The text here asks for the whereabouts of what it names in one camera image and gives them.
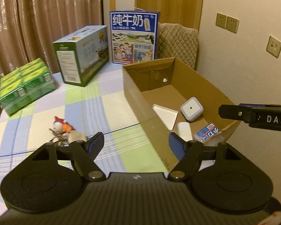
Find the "white rounded case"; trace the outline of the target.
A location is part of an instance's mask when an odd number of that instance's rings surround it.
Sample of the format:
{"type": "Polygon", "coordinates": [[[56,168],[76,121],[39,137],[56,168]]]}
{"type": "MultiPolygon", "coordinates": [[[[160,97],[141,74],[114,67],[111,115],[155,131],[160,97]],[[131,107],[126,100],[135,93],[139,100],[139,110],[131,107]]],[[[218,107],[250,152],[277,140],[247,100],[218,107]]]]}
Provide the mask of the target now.
{"type": "Polygon", "coordinates": [[[191,127],[188,122],[179,122],[178,125],[178,134],[184,141],[191,141],[193,140],[191,127]]]}

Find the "red Doraemon figurine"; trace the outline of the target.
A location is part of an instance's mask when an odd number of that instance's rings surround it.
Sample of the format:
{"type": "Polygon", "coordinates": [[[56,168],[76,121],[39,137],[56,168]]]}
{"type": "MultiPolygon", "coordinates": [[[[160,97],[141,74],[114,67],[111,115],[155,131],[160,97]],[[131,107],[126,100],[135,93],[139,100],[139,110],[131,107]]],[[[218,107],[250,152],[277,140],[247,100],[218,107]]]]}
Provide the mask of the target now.
{"type": "Polygon", "coordinates": [[[51,128],[54,134],[63,137],[68,137],[69,134],[74,130],[74,127],[70,125],[65,119],[54,117],[53,127],[51,128]]]}

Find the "blue playing card pack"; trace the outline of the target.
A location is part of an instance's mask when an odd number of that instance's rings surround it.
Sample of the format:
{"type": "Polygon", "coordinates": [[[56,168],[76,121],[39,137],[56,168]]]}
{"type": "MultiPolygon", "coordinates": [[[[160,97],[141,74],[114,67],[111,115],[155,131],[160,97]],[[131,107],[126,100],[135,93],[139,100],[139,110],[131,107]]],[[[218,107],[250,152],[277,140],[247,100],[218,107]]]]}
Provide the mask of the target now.
{"type": "Polygon", "coordinates": [[[213,123],[209,123],[204,128],[196,132],[193,136],[194,140],[205,142],[212,139],[220,132],[220,129],[213,123]]]}

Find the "white square night light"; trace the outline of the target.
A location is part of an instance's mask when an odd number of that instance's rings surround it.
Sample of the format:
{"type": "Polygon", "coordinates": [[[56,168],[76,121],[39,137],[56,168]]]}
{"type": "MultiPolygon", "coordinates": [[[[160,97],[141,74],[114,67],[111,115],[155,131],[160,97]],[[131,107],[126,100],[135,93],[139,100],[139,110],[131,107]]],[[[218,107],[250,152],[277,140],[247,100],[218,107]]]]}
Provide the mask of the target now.
{"type": "Polygon", "coordinates": [[[180,111],[187,121],[194,121],[203,114],[203,106],[196,97],[191,97],[180,107],[180,111]]]}

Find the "open cardboard box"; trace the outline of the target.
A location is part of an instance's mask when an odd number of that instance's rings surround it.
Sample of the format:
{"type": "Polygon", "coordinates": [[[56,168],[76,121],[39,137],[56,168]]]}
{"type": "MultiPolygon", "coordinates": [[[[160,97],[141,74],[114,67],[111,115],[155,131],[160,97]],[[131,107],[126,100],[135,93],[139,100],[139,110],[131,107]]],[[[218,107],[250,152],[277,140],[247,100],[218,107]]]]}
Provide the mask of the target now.
{"type": "Polygon", "coordinates": [[[125,97],[168,171],[174,168],[178,159],[168,144],[170,130],[153,110],[153,105],[180,111],[182,104],[196,97],[203,106],[203,114],[190,123],[191,132],[196,133],[209,123],[220,131],[204,142],[208,146],[227,141],[240,124],[218,114],[221,105],[231,105],[232,101],[175,57],[127,64],[122,69],[125,97]]]}

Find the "green shrink-wrapped carton pack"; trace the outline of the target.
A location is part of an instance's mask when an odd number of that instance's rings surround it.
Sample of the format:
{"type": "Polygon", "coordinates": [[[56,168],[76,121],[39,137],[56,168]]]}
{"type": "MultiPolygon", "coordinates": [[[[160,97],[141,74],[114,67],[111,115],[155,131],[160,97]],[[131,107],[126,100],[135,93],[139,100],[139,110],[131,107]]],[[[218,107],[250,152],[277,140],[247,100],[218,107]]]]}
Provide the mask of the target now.
{"type": "Polygon", "coordinates": [[[55,89],[51,71],[38,58],[0,79],[0,105],[12,116],[55,89]]]}

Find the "beige quilted cushion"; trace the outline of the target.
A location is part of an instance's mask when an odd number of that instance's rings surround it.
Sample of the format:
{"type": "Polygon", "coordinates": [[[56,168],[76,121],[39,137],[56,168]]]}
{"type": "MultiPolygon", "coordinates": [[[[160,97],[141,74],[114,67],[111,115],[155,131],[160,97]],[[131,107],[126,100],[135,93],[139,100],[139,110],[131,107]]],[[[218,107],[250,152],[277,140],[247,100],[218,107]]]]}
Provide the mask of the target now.
{"type": "Polygon", "coordinates": [[[157,59],[176,57],[195,69],[198,30],[178,23],[159,23],[157,59]]]}

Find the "green white milk box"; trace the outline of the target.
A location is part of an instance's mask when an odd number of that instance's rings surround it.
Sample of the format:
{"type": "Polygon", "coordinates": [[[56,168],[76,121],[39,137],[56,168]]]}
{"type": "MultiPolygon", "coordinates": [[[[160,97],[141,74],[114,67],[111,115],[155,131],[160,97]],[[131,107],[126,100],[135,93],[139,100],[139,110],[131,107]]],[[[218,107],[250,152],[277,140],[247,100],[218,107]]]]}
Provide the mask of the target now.
{"type": "Polygon", "coordinates": [[[88,25],[53,42],[64,83],[85,87],[109,61],[108,28],[88,25]]]}

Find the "wooden door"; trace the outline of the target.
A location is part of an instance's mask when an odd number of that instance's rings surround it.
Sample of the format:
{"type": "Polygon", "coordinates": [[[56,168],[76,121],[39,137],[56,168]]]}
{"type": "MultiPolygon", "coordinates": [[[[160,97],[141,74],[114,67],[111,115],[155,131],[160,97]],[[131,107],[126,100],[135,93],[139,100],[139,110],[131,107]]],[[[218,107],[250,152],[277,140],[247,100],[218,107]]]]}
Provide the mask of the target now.
{"type": "Polygon", "coordinates": [[[159,22],[178,23],[198,30],[203,0],[135,0],[140,10],[159,12],[159,22]]]}

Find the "blue milk carton box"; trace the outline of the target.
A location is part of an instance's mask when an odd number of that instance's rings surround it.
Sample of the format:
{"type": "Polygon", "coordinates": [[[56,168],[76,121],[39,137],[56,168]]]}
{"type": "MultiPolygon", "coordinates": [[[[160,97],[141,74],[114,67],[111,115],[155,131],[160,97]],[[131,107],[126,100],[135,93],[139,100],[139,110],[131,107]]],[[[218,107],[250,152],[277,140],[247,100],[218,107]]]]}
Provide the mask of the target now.
{"type": "Polygon", "coordinates": [[[113,63],[134,64],[156,59],[159,12],[111,11],[113,63]]]}

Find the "brown curtain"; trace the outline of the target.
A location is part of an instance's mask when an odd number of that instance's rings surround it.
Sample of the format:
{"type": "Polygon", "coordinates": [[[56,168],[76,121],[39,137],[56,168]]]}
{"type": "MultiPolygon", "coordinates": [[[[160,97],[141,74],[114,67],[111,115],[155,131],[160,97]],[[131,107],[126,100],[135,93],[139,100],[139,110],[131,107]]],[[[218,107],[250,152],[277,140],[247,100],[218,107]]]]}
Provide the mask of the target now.
{"type": "Polygon", "coordinates": [[[0,0],[0,79],[38,58],[58,72],[53,43],[102,22],[102,0],[0,0]]]}

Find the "single wall outlet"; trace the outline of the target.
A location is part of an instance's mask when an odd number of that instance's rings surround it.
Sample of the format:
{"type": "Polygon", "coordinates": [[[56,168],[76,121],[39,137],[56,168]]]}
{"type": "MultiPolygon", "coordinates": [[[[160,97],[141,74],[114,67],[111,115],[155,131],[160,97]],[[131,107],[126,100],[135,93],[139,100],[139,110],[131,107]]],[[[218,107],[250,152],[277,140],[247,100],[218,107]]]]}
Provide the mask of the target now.
{"type": "Polygon", "coordinates": [[[278,59],[281,52],[281,42],[276,38],[270,36],[268,39],[266,51],[278,59]]]}

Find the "wall socket pair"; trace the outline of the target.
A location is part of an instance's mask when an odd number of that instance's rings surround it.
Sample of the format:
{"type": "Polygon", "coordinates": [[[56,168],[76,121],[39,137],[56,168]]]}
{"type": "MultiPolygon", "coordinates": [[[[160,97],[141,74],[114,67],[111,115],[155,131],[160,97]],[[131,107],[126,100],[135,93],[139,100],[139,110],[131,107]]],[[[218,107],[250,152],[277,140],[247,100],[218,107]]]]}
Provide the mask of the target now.
{"type": "Polygon", "coordinates": [[[215,25],[222,29],[236,34],[238,32],[238,26],[240,21],[236,18],[226,16],[224,14],[217,13],[215,25]]]}

